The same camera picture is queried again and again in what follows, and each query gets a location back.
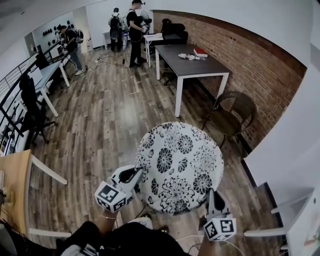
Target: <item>brick wall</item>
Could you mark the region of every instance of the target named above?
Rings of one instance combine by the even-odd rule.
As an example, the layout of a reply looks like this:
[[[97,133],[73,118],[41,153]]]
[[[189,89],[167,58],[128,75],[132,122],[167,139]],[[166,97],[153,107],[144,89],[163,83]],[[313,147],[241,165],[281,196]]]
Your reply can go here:
[[[257,106],[257,118],[242,135],[253,149],[279,120],[295,95],[306,67],[267,39],[239,26],[191,13],[154,11],[155,33],[162,19],[182,23],[188,42],[203,48],[226,65],[232,75],[226,90],[249,95]],[[221,79],[199,79],[216,96]]]

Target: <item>brown chair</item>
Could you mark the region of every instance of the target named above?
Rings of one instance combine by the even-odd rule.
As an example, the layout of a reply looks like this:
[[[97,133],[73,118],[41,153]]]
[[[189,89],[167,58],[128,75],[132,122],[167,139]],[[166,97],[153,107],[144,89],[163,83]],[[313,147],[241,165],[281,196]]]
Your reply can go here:
[[[232,98],[234,102],[231,104],[230,110],[223,109],[221,103],[223,105],[223,101]],[[229,140],[231,137],[242,133],[253,123],[256,112],[256,105],[249,96],[239,91],[226,92],[221,94],[215,101],[211,113],[205,119],[202,130],[210,119],[213,126],[224,134],[220,145],[222,147],[226,138]]]

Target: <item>floral patterned tabletop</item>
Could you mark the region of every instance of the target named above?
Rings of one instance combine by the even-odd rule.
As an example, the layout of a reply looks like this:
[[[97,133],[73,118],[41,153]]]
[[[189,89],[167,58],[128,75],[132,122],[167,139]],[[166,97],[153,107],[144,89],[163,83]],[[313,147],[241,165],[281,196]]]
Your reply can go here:
[[[143,169],[134,188],[139,199],[158,212],[180,215],[200,207],[210,188],[217,190],[224,161],[204,131],[166,122],[142,138],[135,168]]]

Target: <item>metal railing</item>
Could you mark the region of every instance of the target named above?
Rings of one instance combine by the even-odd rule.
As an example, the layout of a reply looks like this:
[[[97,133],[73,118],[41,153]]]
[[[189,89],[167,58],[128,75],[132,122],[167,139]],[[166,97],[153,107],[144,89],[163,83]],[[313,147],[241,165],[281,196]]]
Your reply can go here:
[[[48,49],[44,56],[49,63],[54,60],[50,51],[57,44]],[[24,116],[23,108],[16,103],[16,98],[20,94],[19,82],[23,74],[30,72],[37,60],[30,63],[30,58],[19,64],[9,74],[0,81],[0,151],[1,155],[9,155],[24,150],[29,132],[25,134],[21,131],[21,122],[18,120]]]

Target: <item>backpack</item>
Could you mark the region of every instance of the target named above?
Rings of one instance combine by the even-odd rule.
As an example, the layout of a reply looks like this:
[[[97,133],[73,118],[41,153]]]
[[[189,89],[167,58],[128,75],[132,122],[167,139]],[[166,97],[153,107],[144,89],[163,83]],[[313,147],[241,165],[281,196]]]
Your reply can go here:
[[[84,41],[84,33],[80,29],[77,29],[76,31],[74,31],[74,33],[75,33],[75,42],[77,44],[82,44]]]
[[[119,19],[119,13],[117,14],[117,16],[114,16],[112,14],[112,18],[110,20],[110,28],[120,28],[120,19]]]

